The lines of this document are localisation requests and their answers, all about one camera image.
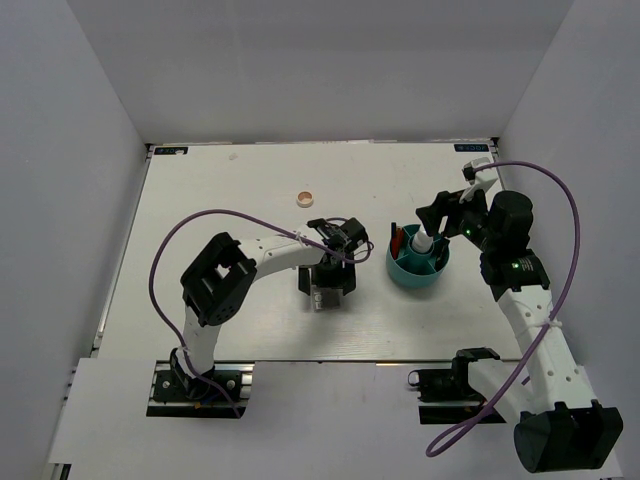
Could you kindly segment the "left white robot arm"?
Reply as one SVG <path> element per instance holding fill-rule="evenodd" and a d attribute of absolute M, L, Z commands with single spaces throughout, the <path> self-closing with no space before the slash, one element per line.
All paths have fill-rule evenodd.
<path fill-rule="evenodd" d="M 170 356 L 177 387 L 200 400 L 224 385 L 215 374 L 214 350 L 221 326 L 235 316 L 253 283 L 287 270 L 298 271 L 298 290 L 314 309 L 338 305 L 356 288 L 355 252 L 370 247 L 365 227 L 355 218 L 340 224 L 307 222 L 292 234 L 254 240 L 215 235 L 183 273 L 185 303 L 181 346 Z"/>

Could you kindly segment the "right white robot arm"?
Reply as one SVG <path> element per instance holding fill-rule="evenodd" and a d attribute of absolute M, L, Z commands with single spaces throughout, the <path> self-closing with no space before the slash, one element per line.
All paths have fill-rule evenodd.
<path fill-rule="evenodd" d="M 617 408 L 604 407 L 580 374 L 557 321 L 560 304 L 540 259 L 529 249 L 533 204 L 501 191 L 491 202 L 483 191 L 441 192 L 416 214 L 428 235 L 461 235 L 481 252 L 480 268 L 507 318 L 522 358 L 509 369 L 489 348 L 461 350 L 451 374 L 453 390 L 485 406 L 438 435 L 426 454 L 435 457 L 491 413 L 513 426 L 514 446 L 531 473 L 597 470 L 623 430 Z"/>

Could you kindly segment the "teal round organizer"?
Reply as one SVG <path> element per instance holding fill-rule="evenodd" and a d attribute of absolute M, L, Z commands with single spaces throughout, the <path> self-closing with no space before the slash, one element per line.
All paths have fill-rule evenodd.
<path fill-rule="evenodd" d="M 389 277 L 398 285 L 408 289 L 421 289 L 434 284 L 445 270 L 450 252 L 448 252 L 447 263 L 440 271 L 434 269 L 435 263 L 435 245 L 443 236 L 436 234 L 434 238 L 434 246 L 428 254 L 417 254 L 410 247 L 412 236 L 416 233 L 422 224 L 409 224 L 401 227 L 405 230 L 403 248 L 400 250 L 396 260 L 391 257 L 390 241 L 386 252 L 386 269 Z"/>

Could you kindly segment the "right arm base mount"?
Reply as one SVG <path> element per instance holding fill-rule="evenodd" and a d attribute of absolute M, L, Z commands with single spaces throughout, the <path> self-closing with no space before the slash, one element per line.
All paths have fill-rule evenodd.
<path fill-rule="evenodd" d="M 492 349 L 459 350 L 446 368 L 414 369 L 408 386 L 418 392 L 421 425 L 454 425 L 471 419 L 487 402 L 468 382 L 468 366 L 479 360 L 499 360 Z"/>

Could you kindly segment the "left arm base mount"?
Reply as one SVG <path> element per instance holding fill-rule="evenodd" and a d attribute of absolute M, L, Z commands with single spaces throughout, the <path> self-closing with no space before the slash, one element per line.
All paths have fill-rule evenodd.
<path fill-rule="evenodd" d="M 198 381 L 193 393 L 187 393 L 167 361 L 157 362 L 149 393 L 146 416 L 158 418 L 239 419 L 248 406 L 254 365 L 220 363 L 213 380 L 230 396 L 233 407 L 215 387 Z"/>

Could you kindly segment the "black squeeze tube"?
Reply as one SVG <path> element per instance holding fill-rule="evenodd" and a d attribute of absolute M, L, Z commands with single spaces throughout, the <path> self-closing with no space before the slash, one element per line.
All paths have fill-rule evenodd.
<path fill-rule="evenodd" d="M 434 254 L 435 254 L 434 269 L 436 271 L 442 270 L 447 263 L 449 243 L 450 243 L 450 240 L 444 237 L 440 238 L 436 242 L 435 250 L 434 250 Z"/>

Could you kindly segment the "red lip gloss tube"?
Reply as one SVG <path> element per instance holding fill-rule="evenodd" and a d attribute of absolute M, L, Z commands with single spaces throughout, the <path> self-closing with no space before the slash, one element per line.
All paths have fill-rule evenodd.
<path fill-rule="evenodd" d="M 401 227 L 397 227 L 395 232 L 392 234 L 391 242 L 390 242 L 390 253 L 391 257 L 396 260 L 399 256 L 400 249 L 402 247 L 404 240 L 404 229 Z"/>

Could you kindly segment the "clear eyeshadow palette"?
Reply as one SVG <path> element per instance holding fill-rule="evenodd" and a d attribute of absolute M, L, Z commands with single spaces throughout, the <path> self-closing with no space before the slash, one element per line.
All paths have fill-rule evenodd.
<path fill-rule="evenodd" d="M 340 309 L 342 299 L 343 291 L 341 289 L 311 286 L 311 308 L 315 313 Z"/>

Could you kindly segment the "white lotion bottle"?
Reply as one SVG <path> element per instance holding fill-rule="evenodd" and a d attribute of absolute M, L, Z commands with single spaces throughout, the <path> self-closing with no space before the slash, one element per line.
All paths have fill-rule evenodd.
<path fill-rule="evenodd" d="M 420 226 L 410 241 L 411 249 L 417 254 L 428 254 L 434 246 L 434 238 L 429 236 L 426 229 Z"/>

